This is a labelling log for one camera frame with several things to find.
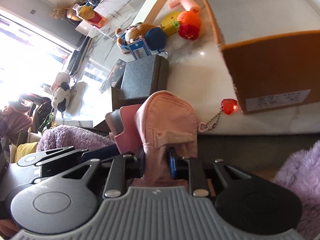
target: orange knitted ball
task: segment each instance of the orange knitted ball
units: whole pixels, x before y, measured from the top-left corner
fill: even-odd
[[[198,29],[200,29],[201,26],[201,20],[197,14],[194,12],[184,11],[181,14],[179,14],[177,20],[182,24],[190,24],[193,26],[196,26]]]

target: yellow cushion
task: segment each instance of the yellow cushion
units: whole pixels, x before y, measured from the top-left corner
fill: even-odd
[[[35,153],[37,149],[37,145],[38,145],[38,142],[20,144],[17,148],[14,161],[18,162],[23,156],[29,153]]]
[[[15,157],[16,157],[16,152],[17,152],[17,146],[14,144],[11,144],[10,146],[10,163],[14,163]]]

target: dark gray box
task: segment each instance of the dark gray box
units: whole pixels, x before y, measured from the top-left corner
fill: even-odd
[[[141,104],[154,92],[166,90],[169,62],[151,55],[127,63],[121,85],[120,100],[129,105]]]

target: blue plush ball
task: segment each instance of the blue plush ball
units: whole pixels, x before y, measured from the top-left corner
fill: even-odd
[[[167,35],[161,28],[156,27],[149,30],[144,36],[144,39],[151,50],[158,50],[164,48],[167,41]]]

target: purple fluffy blanket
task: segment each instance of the purple fluffy blanket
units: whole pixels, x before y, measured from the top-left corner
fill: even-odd
[[[297,231],[306,240],[314,239],[320,233],[320,141],[290,156],[274,182],[300,198],[302,217]]]
[[[114,144],[109,138],[95,134],[83,128],[60,125],[50,129],[40,139],[37,152],[52,150],[60,147],[74,146],[75,149],[95,150]]]

